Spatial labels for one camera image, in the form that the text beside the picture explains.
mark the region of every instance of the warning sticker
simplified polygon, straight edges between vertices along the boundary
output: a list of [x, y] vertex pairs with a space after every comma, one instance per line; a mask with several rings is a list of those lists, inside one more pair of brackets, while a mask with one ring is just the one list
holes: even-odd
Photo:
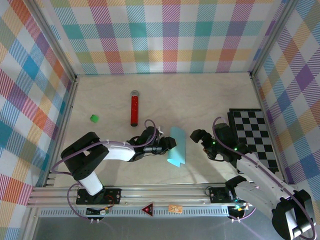
[[144, 211], [146, 214], [149, 214], [151, 217], [154, 216], [154, 203], [150, 203], [148, 206], [145, 206], [142, 208], [142, 211]]

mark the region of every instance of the small orange label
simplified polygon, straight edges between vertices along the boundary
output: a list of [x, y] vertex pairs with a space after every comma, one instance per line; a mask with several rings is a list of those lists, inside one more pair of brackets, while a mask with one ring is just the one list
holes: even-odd
[[179, 205], [169, 205], [168, 212], [182, 214], [183, 207]]

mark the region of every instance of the plaid wallpaper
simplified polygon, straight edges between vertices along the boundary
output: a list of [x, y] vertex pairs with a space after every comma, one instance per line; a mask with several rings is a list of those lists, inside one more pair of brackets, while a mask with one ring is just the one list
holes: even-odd
[[284, 10], [284, 7], [285, 7], [285, 5], [286, 5], [286, 3], [288, 1], [289, 0], [281, 0], [281, 3], [279, 5], [278, 9], [276, 10], [276, 13], [274, 14], [274, 16], [272, 18], [272, 21], [271, 21], [267, 31], [265, 32], [265, 34], [264, 34], [264, 36], [262, 38], [262, 41], [259, 44], [259, 48], [258, 48], [258, 50], [256, 51], [256, 53], [254, 55], [253, 61], [252, 61], [251, 65], [250, 65], [250, 68], [249, 68], [250, 71], [254, 68], [258, 58], [260, 57], [261, 51], [266, 46], [266, 44], [267, 44], [267, 42], [269, 40], [269, 36], [273, 32], [275, 24], [279, 20], [279, 17], [281, 16], [281, 13]]
[[131, 74], [247, 72], [285, 1], [37, 2], [77, 73]]
[[15, 240], [71, 81], [23, 0], [0, 6], [0, 240]]
[[313, 195], [320, 221], [320, 0], [300, 0], [258, 74], [290, 183]]

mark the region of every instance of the red tube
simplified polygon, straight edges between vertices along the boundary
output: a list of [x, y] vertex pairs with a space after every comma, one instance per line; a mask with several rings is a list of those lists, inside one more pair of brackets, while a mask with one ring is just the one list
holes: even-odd
[[133, 90], [131, 92], [131, 121], [132, 127], [138, 126], [138, 108], [139, 108], [139, 92]]

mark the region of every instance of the metal extrusion bar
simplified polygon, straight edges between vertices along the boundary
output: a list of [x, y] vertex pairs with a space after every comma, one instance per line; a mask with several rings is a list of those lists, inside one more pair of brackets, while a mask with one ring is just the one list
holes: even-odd
[[[169, 204], [184, 207], [199, 206], [235, 206], [236, 202], [210, 203], [210, 198], [205, 194], [206, 187], [223, 188], [225, 184], [159, 184], [141, 186], [113, 186], [120, 188], [121, 201], [114, 207], [143, 207], [151, 202], [156, 207], [167, 207]], [[68, 187], [36, 187], [34, 188], [28, 207], [67, 207]], [[70, 200], [76, 202], [78, 188], [70, 191]], [[88, 205], [87, 207], [101, 207], [101, 205]]]
[[[261, 108], [261, 110], [263, 112], [264, 117], [266, 118], [267, 117], [267, 111], [266, 111], [265, 106], [263, 104], [262, 98], [259, 95], [259, 89], [258, 89], [258, 86], [257, 86], [257, 81], [255, 80], [254, 76], [251, 75], [250, 77], [251, 77], [251, 82], [252, 82], [253, 89], [255, 91], [256, 98], [258, 99], [260, 108]], [[273, 132], [271, 131], [271, 126], [270, 126], [270, 123], [269, 123], [268, 119], [265, 119], [265, 125], [266, 125], [266, 130], [267, 130], [267, 132], [269, 134], [269, 137], [270, 137], [271, 146], [272, 146], [272, 149], [273, 149], [273, 152], [274, 152], [276, 164], [278, 165], [278, 168], [279, 168], [279, 170], [281, 172], [281, 175], [282, 175], [283, 179], [288, 183], [288, 178], [287, 178], [287, 175], [285, 174], [285, 168], [282, 165], [282, 162], [280, 161], [280, 152], [279, 152], [279, 149], [278, 149], [277, 144], [276, 144], [276, 139], [275, 139], [275, 137], [273, 135]]]
[[56, 174], [50, 172], [46, 179], [45, 187], [54, 187], [55, 180], [56, 180]]
[[47, 164], [41, 186], [45, 186], [47, 184], [47, 180], [50, 174], [50, 169], [57, 162], [57, 159], [60, 157], [60, 153], [62, 152], [63, 143], [66, 137], [65, 132], [67, 130], [69, 119], [71, 117], [72, 109], [74, 106], [74, 101], [76, 99], [78, 84], [79, 83], [77, 81], [74, 81], [70, 87], [69, 98], [66, 103], [64, 113], [62, 115], [62, 120], [61, 120], [59, 131], [57, 133], [56, 142], [54, 143], [52, 152], [50, 153], [50, 159]]
[[61, 62], [66, 74], [70, 79], [76, 80], [76, 73], [69, 63], [68, 58], [66, 57], [63, 49], [59, 45], [54, 33], [51, 30], [47, 20], [44, 18], [42, 11], [39, 9], [37, 3], [34, 0], [24, 0], [25, 5], [28, 7], [29, 11], [32, 13], [36, 23], [41, 28], [43, 35], [45, 36], [46, 40], [48, 41], [49, 45], [52, 47], [55, 55]]
[[40, 213], [41, 208], [26, 208], [17, 238], [18, 240], [31, 240], [33, 238]]
[[275, 42], [278, 40], [278, 37], [280, 36], [282, 30], [284, 29], [289, 17], [291, 16], [291, 13], [294, 11], [298, 4], [299, 0], [288, 0], [286, 5], [284, 6], [282, 13], [278, 19], [278, 21], [275, 23], [273, 27], [273, 31], [270, 34], [266, 45], [261, 51], [261, 54], [256, 61], [255, 65], [253, 66], [251, 74], [253, 76], [256, 76], [265, 63], [267, 56], [269, 55], [272, 47], [274, 46]]
[[[111, 217], [145, 217], [148, 214], [138, 206], [119, 206], [113, 208], [106, 215], [86, 215], [86, 207], [77, 207], [77, 212], [83, 216], [95, 218]], [[168, 207], [154, 207], [153, 217], [155, 218], [185, 218], [185, 217], [228, 217], [228, 206], [186, 206], [182, 213], [169, 212]], [[69, 207], [43, 207], [39, 214], [40, 218], [77, 218], [78, 216]]]

